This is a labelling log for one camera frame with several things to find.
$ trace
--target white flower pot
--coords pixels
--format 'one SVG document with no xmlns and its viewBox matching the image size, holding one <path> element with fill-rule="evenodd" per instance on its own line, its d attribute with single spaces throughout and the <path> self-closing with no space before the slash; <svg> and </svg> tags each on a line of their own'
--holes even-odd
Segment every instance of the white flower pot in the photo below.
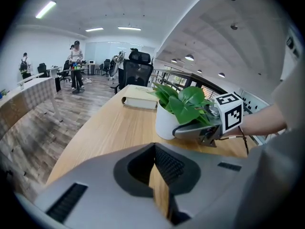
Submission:
<svg viewBox="0 0 305 229">
<path fill-rule="evenodd" d="M 157 107 L 157 118 L 156 118 L 156 132 L 159 137 L 162 137 L 166 140 L 172 140 L 175 137 L 173 136 L 173 130 L 180 126 L 175 115 L 166 111 L 160 103 Z"/>
</svg>

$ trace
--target wooden floor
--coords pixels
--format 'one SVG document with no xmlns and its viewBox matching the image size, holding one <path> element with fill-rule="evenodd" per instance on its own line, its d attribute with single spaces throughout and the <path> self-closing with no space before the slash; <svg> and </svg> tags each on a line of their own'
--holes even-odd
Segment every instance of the wooden floor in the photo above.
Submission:
<svg viewBox="0 0 305 229">
<path fill-rule="evenodd" d="M 87 82 L 84 76 L 85 92 L 77 95 L 71 93 L 70 83 L 61 82 L 56 102 L 63 122 L 54 117 L 48 100 L 27 113 L 0 140 L 0 163 L 4 170 L 13 171 L 10 179 L 15 189 L 30 201 L 43 189 L 56 161 L 78 130 L 114 96 L 112 82 L 106 76 L 90 78 L 92 82 Z"/>
</svg>

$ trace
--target desk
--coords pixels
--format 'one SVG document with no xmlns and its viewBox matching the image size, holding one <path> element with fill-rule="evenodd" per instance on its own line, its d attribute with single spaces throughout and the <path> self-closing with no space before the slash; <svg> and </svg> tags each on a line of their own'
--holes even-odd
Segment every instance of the desk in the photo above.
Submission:
<svg viewBox="0 0 305 229">
<path fill-rule="evenodd" d="M 54 68 L 49 68 L 47 69 L 47 72 L 49 72 L 50 74 L 50 77 L 57 77 L 57 71 L 60 71 L 61 70 L 61 67 L 54 67 Z"/>
<path fill-rule="evenodd" d="M 88 63 L 88 75 L 89 75 L 89 66 L 91 65 L 91 75 L 94 75 L 95 63 Z"/>
<path fill-rule="evenodd" d="M 156 111 L 123 106 L 121 99 L 128 87 L 119 91 L 78 131 L 55 164 L 47 185 L 60 178 L 83 161 L 107 153 L 151 142 L 169 143 L 181 148 L 210 154 L 246 157 L 241 138 L 216 141 L 217 148 L 201 146 L 197 141 L 164 140 L 155 131 Z M 249 149 L 256 146 L 247 138 Z M 150 186 L 155 200 L 167 212 L 168 187 L 158 170 L 152 169 Z"/>
<path fill-rule="evenodd" d="M 33 80 L 33 79 L 35 79 L 35 78 L 37 78 L 37 77 L 39 77 L 39 76 L 41 76 L 41 75 L 43 75 L 44 73 L 39 73 L 39 74 L 36 74 L 36 75 L 32 75 L 32 76 L 30 76 L 30 77 L 28 77 L 28 78 L 25 78 L 24 80 L 22 80 L 22 81 L 19 81 L 18 83 L 17 83 L 17 85 L 20 85 L 20 84 L 22 84 L 22 83 L 26 83 L 26 82 L 28 82 L 28 81 L 30 81 L 30 80 Z"/>
<path fill-rule="evenodd" d="M 69 72 L 69 71 L 82 71 L 82 70 L 89 70 L 89 68 L 81 68 L 79 67 L 78 69 L 68 69 L 68 70 L 64 70 L 65 72 Z M 72 92 L 73 94 L 79 94 L 79 93 L 83 93 L 85 91 L 85 89 L 81 89 L 78 81 L 76 80 L 76 89 Z"/>
<path fill-rule="evenodd" d="M 17 87 L 8 92 L 6 96 L 0 99 L 0 139 L 27 112 L 47 99 L 52 101 L 55 116 L 61 122 L 62 117 L 54 100 L 55 95 L 54 78 L 33 79 L 24 84 L 23 90 Z"/>
</svg>

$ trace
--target potted plant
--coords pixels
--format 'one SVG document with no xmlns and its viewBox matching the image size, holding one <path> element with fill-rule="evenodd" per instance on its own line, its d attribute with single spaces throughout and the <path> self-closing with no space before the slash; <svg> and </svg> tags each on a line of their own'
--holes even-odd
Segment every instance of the potted plant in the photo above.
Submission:
<svg viewBox="0 0 305 229">
<path fill-rule="evenodd" d="M 167 85 L 154 83 L 151 94 L 159 98 L 156 132 L 166 140 L 174 139 L 173 130 L 193 120 L 211 125 L 203 106 L 213 104 L 205 99 L 201 88 L 189 86 L 179 93 Z"/>
</svg>

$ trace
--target book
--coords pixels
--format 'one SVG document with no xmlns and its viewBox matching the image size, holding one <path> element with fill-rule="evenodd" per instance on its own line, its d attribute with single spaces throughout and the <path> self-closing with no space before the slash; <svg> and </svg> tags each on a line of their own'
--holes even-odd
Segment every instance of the book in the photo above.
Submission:
<svg viewBox="0 0 305 229">
<path fill-rule="evenodd" d="M 122 98 L 122 103 L 136 108 L 156 109 L 158 98 L 149 92 L 153 92 L 150 87 L 129 85 Z"/>
</svg>

